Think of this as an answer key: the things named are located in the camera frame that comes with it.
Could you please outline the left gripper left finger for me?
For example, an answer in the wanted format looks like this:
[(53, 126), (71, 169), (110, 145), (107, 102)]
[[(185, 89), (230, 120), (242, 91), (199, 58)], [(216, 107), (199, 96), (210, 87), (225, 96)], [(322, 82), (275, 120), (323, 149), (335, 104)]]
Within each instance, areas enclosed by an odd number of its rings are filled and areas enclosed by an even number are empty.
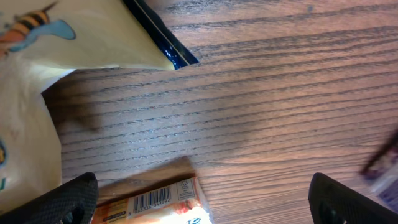
[(1, 223), (86, 224), (91, 221), (98, 196), (96, 176), (86, 172), (1, 215)]

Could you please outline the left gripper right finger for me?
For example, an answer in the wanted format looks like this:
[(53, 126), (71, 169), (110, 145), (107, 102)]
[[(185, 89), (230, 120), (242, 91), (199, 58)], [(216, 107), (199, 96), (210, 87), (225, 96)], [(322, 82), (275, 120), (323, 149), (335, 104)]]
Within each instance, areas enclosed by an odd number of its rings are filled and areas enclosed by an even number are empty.
[(397, 214), (317, 172), (308, 191), (314, 224), (397, 224)]

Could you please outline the red purple Carefree pad pack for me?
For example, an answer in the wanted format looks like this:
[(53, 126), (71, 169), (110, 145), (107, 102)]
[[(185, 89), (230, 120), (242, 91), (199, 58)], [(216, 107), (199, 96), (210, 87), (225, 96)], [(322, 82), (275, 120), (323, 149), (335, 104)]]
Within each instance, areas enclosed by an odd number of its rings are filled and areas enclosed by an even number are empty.
[(370, 158), (360, 174), (370, 191), (397, 213), (397, 131)]

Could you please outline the yellow snack bag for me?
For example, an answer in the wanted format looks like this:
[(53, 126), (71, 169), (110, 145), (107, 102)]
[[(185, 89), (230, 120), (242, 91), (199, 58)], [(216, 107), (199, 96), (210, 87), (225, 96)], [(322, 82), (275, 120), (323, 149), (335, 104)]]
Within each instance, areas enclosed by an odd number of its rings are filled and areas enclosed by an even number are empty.
[(144, 1), (2, 0), (1, 212), (61, 184), (61, 144), (43, 91), (79, 69), (196, 63)]

